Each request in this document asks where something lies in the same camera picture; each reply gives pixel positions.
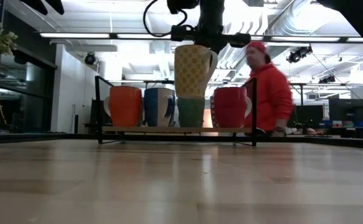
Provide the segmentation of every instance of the yellow patterned mug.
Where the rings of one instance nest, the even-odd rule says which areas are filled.
[[[204,97],[218,56],[201,45],[182,45],[174,54],[174,85],[178,97]]]

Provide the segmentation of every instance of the red hoodie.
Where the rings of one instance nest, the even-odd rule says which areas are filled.
[[[272,63],[263,65],[259,71],[251,72],[257,79],[257,127],[265,131],[275,129],[277,119],[289,119],[294,109],[291,90],[286,77]],[[247,84],[252,99],[252,85]],[[252,113],[245,120],[245,127],[252,127]]]

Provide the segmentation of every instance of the red cap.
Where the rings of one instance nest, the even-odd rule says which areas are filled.
[[[261,53],[266,54],[266,46],[264,45],[264,42],[252,41],[247,45],[247,47],[254,47],[257,50],[259,50]]]

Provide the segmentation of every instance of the mug handle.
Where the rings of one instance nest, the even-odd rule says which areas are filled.
[[[246,112],[245,112],[245,118],[246,118],[252,111],[252,101],[249,99],[249,97],[246,97],[245,100],[246,100]]]
[[[108,96],[104,100],[104,110],[105,110],[105,113],[110,117],[111,116],[111,110],[109,109],[109,99],[110,99],[110,97]]]
[[[217,68],[217,63],[219,62],[219,56],[212,50],[208,50],[204,53],[202,63],[205,64],[206,61],[210,61],[210,56],[212,56],[212,63],[209,68],[209,72],[206,74],[206,83],[210,81],[214,71]]]
[[[174,100],[173,96],[163,96],[163,97],[167,98],[167,109],[163,115],[163,118],[168,118],[171,116],[171,113],[173,112]]]

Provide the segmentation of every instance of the wooden floor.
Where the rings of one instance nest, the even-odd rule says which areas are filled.
[[[1,144],[7,223],[363,223],[363,149]]]

